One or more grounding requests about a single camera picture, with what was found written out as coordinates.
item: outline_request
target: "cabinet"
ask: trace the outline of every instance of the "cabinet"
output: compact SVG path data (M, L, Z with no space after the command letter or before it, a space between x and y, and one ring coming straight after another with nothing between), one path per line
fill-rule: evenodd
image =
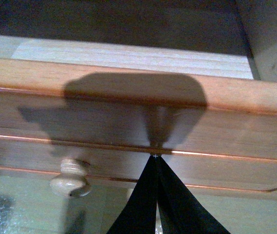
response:
M160 15L172 20L162 22L166 30L180 20L178 13L219 19L228 40L221 54L224 38L213 48L200 47L201 37L181 40L183 27L176 29L173 44L160 40L167 36L161 30L157 40L133 32L136 40L125 34L109 41L117 35L109 31L114 21L109 28L97 22L110 33L97 41L119 45L84 42L93 29L81 31L81 15L72 18L76 24L68 26L68 34L62 32L67 38L60 38L80 41L56 40L57 30L65 30L58 23L67 20L59 12L91 7L73 2L58 2L55 10L51 1L8 1L0 8L0 175L51 178L63 158L78 158L90 163L92 183L131 188L148 154L158 153L200 193L277 199L277 83L252 80L232 8L168 7ZM96 7L90 9L98 12ZM135 17L139 12L130 11ZM116 14L123 17L120 9ZM31 15L36 20L27 18ZM226 23L237 28L229 30ZM154 29L146 29L148 36ZM32 38L40 30L41 38ZM189 42L199 52L192 52ZM238 45L229 50L231 43Z

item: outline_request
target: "wooden drawer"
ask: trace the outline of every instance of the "wooden drawer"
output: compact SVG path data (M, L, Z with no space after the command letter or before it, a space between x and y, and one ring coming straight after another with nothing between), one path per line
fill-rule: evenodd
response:
M253 79L249 57L231 1L8 0L0 7L0 58Z
M134 183L158 153L193 188L277 191L277 84L7 59L0 84L2 172Z

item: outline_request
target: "light wood panel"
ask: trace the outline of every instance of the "light wood panel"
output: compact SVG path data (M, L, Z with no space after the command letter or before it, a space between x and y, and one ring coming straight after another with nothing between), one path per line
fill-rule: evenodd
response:
M0 88L277 114L277 84L242 79L0 59Z
M59 173L61 160L68 157L88 162L91 178L136 182L149 154L0 140L0 166ZM200 155L163 158L185 184L262 191L277 188L274 163Z
M21 168L11 168L0 166L0 176L20 177L25 179L40 179L50 180L53 177L59 175L57 172L36 171ZM136 185L134 179L124 178L108 178L108 177L95 177L88 176L88 181L91 185L109 186L112 188L127 188L133 189ZM200 186L186 184L194 195L213 195L224 197L240 197L240 198L252 198L252 199L268 199L277 200L277 188L272 190L245 190L234 189L226 187L213 187L213 186Z
M246 56L0 36L0 58L253 79Z
M232 81L0 59L0 166L58 172L73 157L135 182L164 148L184 152L164 157L186 184L265 193L277 188L277 84Z

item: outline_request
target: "wooden knob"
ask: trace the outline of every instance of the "wooden knob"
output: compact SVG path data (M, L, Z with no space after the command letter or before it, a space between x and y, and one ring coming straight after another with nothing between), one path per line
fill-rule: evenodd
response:
M86 180L89 164L75 160L64 159L60 165L61 174L53 178L50 186L54 194L66 198L78 198L91 191Z

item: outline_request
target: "glass surface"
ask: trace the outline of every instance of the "glass surface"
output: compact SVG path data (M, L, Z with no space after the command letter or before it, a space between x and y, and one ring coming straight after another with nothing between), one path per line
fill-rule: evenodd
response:
M198 195L232 234L276 234L277 201ZM93 186L79 199L54 195L49 181L0 176L0 234L105 234L132 189ZM162 230L157 218L158 234Z

